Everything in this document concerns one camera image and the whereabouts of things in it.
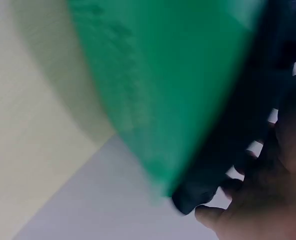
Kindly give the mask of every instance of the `gray surface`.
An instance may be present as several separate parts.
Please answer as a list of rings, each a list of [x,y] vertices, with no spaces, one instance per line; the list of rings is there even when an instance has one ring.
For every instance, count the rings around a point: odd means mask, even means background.
[[[213,203],[228,204],[220,193]],[[215,240],[194,216],[155,200],[134,157],[111,138],[15,240]]]

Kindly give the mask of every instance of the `finger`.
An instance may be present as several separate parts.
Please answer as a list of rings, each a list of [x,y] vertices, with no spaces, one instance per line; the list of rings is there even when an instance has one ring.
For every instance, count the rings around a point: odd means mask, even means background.
[[[226,179],[221,185],[221,189],[226,195],[226,197],[232,200],[242,188],[243,181],[234,178]]]
[[[224,209],[217,207],[198,206],[194,215],[198,222],[202,223],[206,228],[216,231],[217,223],[224,212]]]
[[[269,117],[267,127],[263,131],[264,132],[263,136],[261,136],[261,138],[257,140],[258,143],[263,145],[265,142],[265,139],[267,138],[267,133],[270,132],[272,129],[274,129],[275,123],[276,123],[275,122],[276,120],[274,118],[275,117]]]
[[[246,150],[244,157],[241,159],[241,161],[234,164],[234,168],[239,174],[245,175],[249,166],[251,166],[253,162],[256,161],[256,159],[257,156],[254,154],[253,151]]]

